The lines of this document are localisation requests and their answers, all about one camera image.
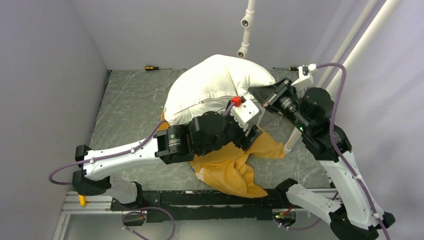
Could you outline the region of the yellow pillowcase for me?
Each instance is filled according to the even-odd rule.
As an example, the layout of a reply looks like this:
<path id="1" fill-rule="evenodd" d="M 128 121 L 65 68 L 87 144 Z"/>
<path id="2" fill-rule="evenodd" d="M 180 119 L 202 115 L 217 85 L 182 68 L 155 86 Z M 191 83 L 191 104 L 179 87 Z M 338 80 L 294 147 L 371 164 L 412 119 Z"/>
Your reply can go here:
<path id="1" fill-rule="evenodd" d="M 189 165 L 196 178 L 213 189 L 242 198 L 262 198 L 268 193 L 255 184 L 254 169 L 247 164 L 250 156 L 263 159 L 281 159 L 284 144 L 275 141 L 265 130 L 251 148 L 243 151 L 233 143 L 204 156 L 194 156 Z"/>

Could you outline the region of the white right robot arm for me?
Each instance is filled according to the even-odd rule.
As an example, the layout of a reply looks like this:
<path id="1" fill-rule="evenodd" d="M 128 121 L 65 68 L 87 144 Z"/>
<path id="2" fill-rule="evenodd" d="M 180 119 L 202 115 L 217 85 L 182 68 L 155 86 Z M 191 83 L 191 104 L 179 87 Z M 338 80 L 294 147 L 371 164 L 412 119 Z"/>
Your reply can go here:
<path id="1" fill-rule="evenodd" d="M 248 91 L 267 111 L 281 113 L 300 131 L 306 149 L 324 167 L 340 197 L 328 199 L 289 178 L 276 187 L 276 203 L 311 212 L 340 240 L 375 240 L 379 230 L 386 232 L 395 217 L 378 206 L 362 179 L 346 133 L 334 124 L 330 94 L 311 87 L 298 96 L 289 79 Z"/>

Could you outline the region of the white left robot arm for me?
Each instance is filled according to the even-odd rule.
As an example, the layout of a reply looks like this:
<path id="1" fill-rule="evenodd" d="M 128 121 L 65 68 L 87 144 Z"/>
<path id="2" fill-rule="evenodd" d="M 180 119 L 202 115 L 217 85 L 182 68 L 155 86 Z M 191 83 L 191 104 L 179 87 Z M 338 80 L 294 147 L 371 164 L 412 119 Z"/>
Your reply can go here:
<path id="1" fill-rule="evenodd" d="M 255 124 L 244 129 L 232 115 L 208 111 L 188 124 L 172 125 L 138 142 L 119 147 L 93 150 L 86 145 L 76 148 L 81 164 L 72 176 L 79 195 L 107 195 L 131 210 L 144 204 L 142 185 L 126 181 L 116 172 L 148 165 L 190 162 L 232 143 L 247 151 L 262 134 Z"/>

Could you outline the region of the white pillow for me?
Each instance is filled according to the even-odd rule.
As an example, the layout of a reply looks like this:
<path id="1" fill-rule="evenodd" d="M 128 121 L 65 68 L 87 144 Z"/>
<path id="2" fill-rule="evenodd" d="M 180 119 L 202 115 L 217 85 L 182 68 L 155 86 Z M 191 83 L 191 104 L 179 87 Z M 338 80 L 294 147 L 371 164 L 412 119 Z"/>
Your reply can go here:
<path id="1" fill-rule="evenodd" d="M 182 73 L 171 85 L 161 118 L 170 126 L 189 123 L 206 112 L 223 113 L 233 97 L 252 100 L 251 87 L 277 83 L 259 64 L 215 54 Z"/>

